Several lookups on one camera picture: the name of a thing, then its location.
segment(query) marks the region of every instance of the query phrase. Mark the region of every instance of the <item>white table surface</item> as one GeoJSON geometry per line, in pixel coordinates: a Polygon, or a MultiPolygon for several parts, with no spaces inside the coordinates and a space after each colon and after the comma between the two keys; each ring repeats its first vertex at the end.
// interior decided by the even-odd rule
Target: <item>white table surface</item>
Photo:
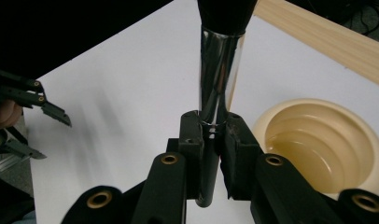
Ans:
{"type": "MultiPolygon", "coordinates": [[[[180,116],[198,109],[201,21],[196,1],[175,0],[40,78],[73,127],[26,110],[37,221],[60,223],[100,185],[125,191],[146,179],[180,116]]],[[[232,112],[252,127],[268,108],[295,98],[343,105],[379,135],[379,86],[253,17],[247,27],[232,112]]],[[[227,200],[218,173],[206,209],[188,202],[187,223],[253,223],[249,202],[227,200]]]]}

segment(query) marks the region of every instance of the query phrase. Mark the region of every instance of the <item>black plastic part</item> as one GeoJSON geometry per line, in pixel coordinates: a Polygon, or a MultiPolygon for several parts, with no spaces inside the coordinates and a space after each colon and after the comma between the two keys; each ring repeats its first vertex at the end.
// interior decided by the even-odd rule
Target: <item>black plastic part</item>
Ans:
{"type": "Polygon", "coordinates": [[[204,136],[198,111],[181,116],[178,152],[187,160],[187,198],[195,199],[201,207],[213,201],[219,163],[219,151],[223,148],[222,136],[215,139],[204,136]]]}
{"type": "Polygon", "coordinates": [[[187,112],[181,116],[178,152],[187,160],[188,199],[198,199],[199,197],[203,151],[204,139],[198,112],[187,112]]]}
{"type": "Polygon", "coordinates": [[[268,202],[260,184],[254,181],[254,192],[251,199],[250,211],[255,223],[275,224],[277,221],[274,210],[268,202]]]}
{"type": "Polygon", "coordinates": [[[131,223],[185,223],[186,199],[186,160],[163,153],[152,163],[131,223]]]}
{"type": "Polygon", "coordinates": [[[242,35],[257,0],[198,0],[203,27],[222,35],[242,35]]]}
{"type": "Polygon", "coordinates": [[[262,154],[259,143],[238,115],[230,113],[221,153],[221,171],[228,198],[250,201],[257,157],[262,154]]]}
{"type": "Polygon", "coordinates": [[[83,193],[73,204],[63,219],[63,224],[112,224],[118,223],[118,218],[121,218],[120,206],[122,205],[122,193],[119,189],[107,186],[99,186],[89,189],[83,193]],[[88,205],[88,200],[97,194],[111,195],[111,201],[99,208],[91,208],[88,205]]]}
{"type": "Polygon", "coordinates": [[[379,223],[379,196],[363,189],[346,189],[339,195],[337,212],[345,223],[379,223]]]}
{"type": "Polygon", "coordinates": [[[343,223],[284,157],[260,155],[256,179],[279,223],[343,223]]]}

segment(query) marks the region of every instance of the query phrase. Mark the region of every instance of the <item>metal tube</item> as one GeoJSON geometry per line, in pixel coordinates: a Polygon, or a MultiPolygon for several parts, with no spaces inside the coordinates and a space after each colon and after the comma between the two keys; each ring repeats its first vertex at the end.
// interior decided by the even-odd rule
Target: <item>metal tube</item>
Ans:
{"type": "Polygon", "coordinates": [[[200,118],[210,133],[228,117],[243,35],[221,35],[202,27],[200,118]]]}

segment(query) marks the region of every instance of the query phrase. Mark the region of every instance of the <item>black cable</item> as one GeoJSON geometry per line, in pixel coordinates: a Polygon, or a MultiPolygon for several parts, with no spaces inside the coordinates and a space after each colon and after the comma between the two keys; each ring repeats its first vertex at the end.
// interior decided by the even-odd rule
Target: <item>black cable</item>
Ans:
{"type": "Polygon", "coordinates": [[[363,8],[362,8],[360,11],[360,21],[361,21],[361,24],[363,24],[367,30],[365,33],[368,33],[370,31],[370,27],[368,26],[368,24],[363,19],[364,19],[364,14],[363,14],[363,8]]]}
{"type": "Polygon", "coordinates": [[[378,15],[378,22],[371,30],[367,30],[367,32],[363,33],[363,35],[369,35],[370,33],[374,32],[375,30],[377,30],[379,28],[379,9],[376,8],[376,6],[374,6],[373,4],[369,4],[369,7],[373,8],[373,10],[378,15]]]}

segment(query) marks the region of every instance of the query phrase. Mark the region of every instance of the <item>hole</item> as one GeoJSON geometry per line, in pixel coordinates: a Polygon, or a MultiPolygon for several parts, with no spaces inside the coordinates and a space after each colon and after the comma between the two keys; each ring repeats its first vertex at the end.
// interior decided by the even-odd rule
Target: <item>hole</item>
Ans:
{"type": "Polygon", "coordinates": [[[352,196],[353,202],[360,208],[373,213],[379,213],[379,202],[372,197],[363,194],[355,194],[352,196]]]}
{"type": "Polygon", "coordinates": [[[113,196],[110,191],[108,190],[100,191],[93,194],[87,200],[87,206],[93,209],[102,208],[106,206],[107,204],[109,204],[112,198],[113,196]]]}
{"type": "Polygon", "coordinates": [[[276,157],[276,156],[270,156],[265,159],[269,164],[274,165],[274,166],[280,166],[283,165],[283,161],[276,157]]]}
{"type": "Polygon", "coordinates": [[[161,161],[162,163],[166,165],[171,165],[171,164],[175,164],[178,161],[178,157],[174,155],[167,155],[167,156],[162,157],[161,161]]]}

